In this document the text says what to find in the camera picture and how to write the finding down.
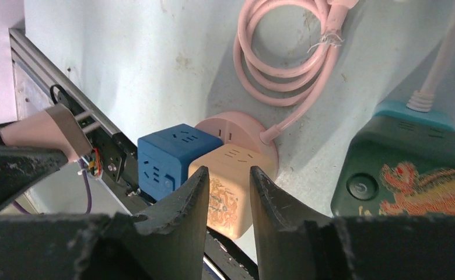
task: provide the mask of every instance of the white cable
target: white cable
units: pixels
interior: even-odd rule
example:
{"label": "white cable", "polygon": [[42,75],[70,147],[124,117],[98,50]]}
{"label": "white cable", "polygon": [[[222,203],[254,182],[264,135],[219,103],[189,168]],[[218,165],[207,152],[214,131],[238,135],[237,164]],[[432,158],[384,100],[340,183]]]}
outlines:
{"label": "white cable", "polygon": [[447,34],[440,45],[437,57],[420,90],[411,96],[407,107],[418,112],[429,112],[435,99],[435,91],[446,74],[455,53],[455,3],[451,12]]}

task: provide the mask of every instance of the blue cube socket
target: blue cube socket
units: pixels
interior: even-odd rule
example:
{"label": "blue cube socket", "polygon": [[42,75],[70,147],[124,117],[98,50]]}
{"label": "blue cube socket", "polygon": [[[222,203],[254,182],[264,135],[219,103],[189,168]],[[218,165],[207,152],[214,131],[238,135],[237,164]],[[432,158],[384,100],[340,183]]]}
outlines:
{"label": "blue cube socket", "polygon": [[222,146],[222,140],[180,124],[138,139],[138,184],[155,200],[179,188],[190,163]]}

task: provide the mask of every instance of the pink cable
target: pink cable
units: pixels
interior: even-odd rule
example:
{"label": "pink cable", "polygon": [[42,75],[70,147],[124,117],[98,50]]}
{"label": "pink cable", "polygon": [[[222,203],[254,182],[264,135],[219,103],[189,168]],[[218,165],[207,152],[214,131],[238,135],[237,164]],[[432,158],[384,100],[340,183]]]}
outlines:
{"label": "pink cable", "polygon": [[449,65],[451,64],[455,54],[455,2],[449,25],[447,27],[447,34],[440,45],[439,52],[435,58],[432,67],[425,79],[422,88],[416,90],[408,104],[406,105],[411,110],[427,113],[432,109],[433,101],[435,99],[435,91],[439,86],[440,81],[444,78]]}
{"label": "pink cable", "polygon": [[[297,121],[315,103],[322,93],[339,56],[339,44],[335,38],[340,39],[341,26],[348,13],[358,0],[247,0],[242,7],[238,19],[238,30],[234,40],[233,59],[236,74],[243,87],[260,102],[278,106],[292,106],[302,102],[300,107],[289,117],[277,125],[260,134],[263,143],[269,144]],[[313,55],[302,65],[291,69],[274,68],[258,59],[251,50],[253,32],[260,19],[270,10],[284,5],[296,5],[311,11],[320,20],[321,43]],[[320,71],[315,82],[302,93],[287,98],[273,98],[259,92],[248,81],[242,66],[241,54],[243,51],[248,70],[253,78],[263,87],[277,92],[290,92],[301,88]],[[265,73],[278,78],[297,77],[289,83],[276,83],[262,76]]]}

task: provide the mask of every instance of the power outlet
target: power outlet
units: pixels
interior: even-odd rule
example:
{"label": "power outlet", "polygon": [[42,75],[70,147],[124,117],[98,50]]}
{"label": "power outlet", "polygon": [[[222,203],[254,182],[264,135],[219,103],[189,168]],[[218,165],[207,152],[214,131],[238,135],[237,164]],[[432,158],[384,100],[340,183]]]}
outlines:
{"label": "power outlet", "polygon": [[201,121],[195,128],[218,137],[224,144],[234,144],[266,155],[275,162],[276,171],[279,167],[274,142],[264,144],[260,139],[260,133],[265,131],[264,126],[245,113],[236,111],[220,113]]}
{"label": "power outlet", "polygon": [[139,138],[140,189],[161,200],[186,181],[193,160],[221,145],[219,138],[186,124]]}
{"label": "power outlet", "polygon": [[139,174],[140,182],[147,183],[159,191],[164,189],[174,191],[179,187],[176,185],[174,177],[169,174],[172,173],[169,168],[146,155],[142,155],[142,160],[141,173]]}
{"label": "power outlet", "polygon": [[210,176],[207,225],[233,240],[238,239],[252,224],[250,168],[259,166],[275,180],[276,164],[263,154],[225,144],[194,160],[188,175],[200,166],[208,167]]}

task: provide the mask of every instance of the orange dragon pattern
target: orange dragon pattern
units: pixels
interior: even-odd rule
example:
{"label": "orange dragon pattern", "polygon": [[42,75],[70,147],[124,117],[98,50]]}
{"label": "orange dragon pattern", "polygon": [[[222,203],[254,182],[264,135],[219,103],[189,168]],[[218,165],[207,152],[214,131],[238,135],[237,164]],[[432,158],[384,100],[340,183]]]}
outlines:
{"label": "orange dragon pattern", "polygon": [[218,179],[212,179],[210,184],[208,224],[210,227],[222,226],[229,229],[238,219],[236,215],[238,199]]}
{"label": "orange dragon pattern", "polygon": [[382,201],[385,215],[424,215],[441,213],[455,215],[455,169],[436,169],[418,174],[410,162],[395,168],[382,167],[382,184],[394,194],[395,203]]}

